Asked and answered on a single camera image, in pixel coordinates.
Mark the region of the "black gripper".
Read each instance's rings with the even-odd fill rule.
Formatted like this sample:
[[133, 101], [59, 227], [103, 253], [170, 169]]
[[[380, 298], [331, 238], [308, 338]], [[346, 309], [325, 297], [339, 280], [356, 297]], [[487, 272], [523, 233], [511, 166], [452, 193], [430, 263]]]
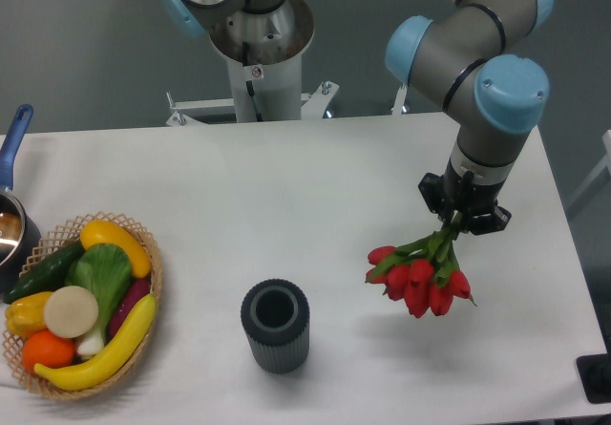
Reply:
[[452, 212], [474, 216], [467, 231], [486, 235], [503, 231], [512, 218], [509, 210], [495, 205], [505, 181], [496, 184], [476, 184], [466, 174], [460, 176], [448, 165], [442, 176], [426, 173], [418, 190], [431, 213], [440, 221], [450, 221]]

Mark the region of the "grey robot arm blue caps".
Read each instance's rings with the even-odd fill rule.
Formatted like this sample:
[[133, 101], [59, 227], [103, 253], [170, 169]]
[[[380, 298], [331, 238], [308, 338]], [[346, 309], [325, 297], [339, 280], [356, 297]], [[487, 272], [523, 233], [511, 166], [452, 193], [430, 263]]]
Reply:
[[[498, 204], [523, 145], [549, 95], [539, 65], [509, 53], [538, 28], [554, 0], [453, 0], [441, 23], [415, 15], [392, 34], [385, 64], [457, 122], [446, 170], [419, 191], [443, 223], [483, 235], [505, 228]], [[303, 119], [302, 56], [314, 22], [303, 0], [160, 0], [172, 20], [205, 35], [225, 59], [240, 122]]]

